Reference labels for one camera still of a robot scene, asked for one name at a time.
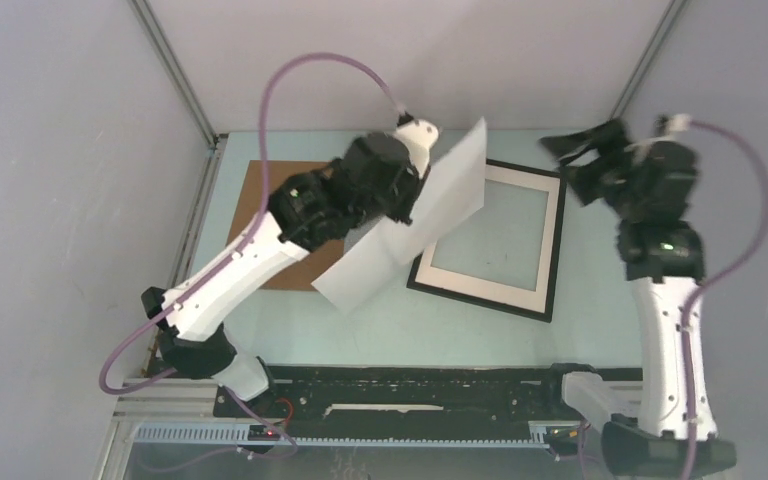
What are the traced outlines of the cat photo print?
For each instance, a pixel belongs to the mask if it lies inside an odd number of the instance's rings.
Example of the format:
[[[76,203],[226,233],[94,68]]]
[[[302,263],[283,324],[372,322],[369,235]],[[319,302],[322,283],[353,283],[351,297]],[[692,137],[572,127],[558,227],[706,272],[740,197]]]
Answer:
[[[394,131],[412,157],[429,171],[410,212],[412,223],[379,220],[343,257],[313,281],[313,287],[343,313],[381,289],[424,249],[484,205],[487,124],[480,118],[446,154],[431,160],[440,137],[427,120],[411,121]]]

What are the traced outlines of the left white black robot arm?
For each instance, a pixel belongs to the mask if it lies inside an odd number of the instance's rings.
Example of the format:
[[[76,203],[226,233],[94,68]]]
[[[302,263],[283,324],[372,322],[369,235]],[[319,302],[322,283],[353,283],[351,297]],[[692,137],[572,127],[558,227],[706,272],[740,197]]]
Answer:
[[[162,359],[189,379],[214,379],[252,416],[276,403],[265,362],[226,334],[226,317],[268,280],[331,241],[377,219],[408,224],[430,172],[438,129],[414,121],[352,140],[345,153],[288,177],[243,231],[177,287],[151,287],[142,299],[160,316]]]

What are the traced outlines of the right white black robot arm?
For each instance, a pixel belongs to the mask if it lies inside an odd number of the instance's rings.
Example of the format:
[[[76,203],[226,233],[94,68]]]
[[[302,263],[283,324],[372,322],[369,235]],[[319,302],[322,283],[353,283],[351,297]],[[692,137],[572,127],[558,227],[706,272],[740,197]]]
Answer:
[[[605,202],[618,216],[616,248],[635,298],[643,350],[641,400],[616,396],[583,364],[556,364],[541,392],[545,411],[574,411],[600,435],[615,476],[699,479],[736,465],[707,398],[701,352],[704,247],[685,220],[698,177],[697,156],[676,134],[688,121],[662,121],[650,139],[629,139],[612,119],[540,146],[584,205]]]

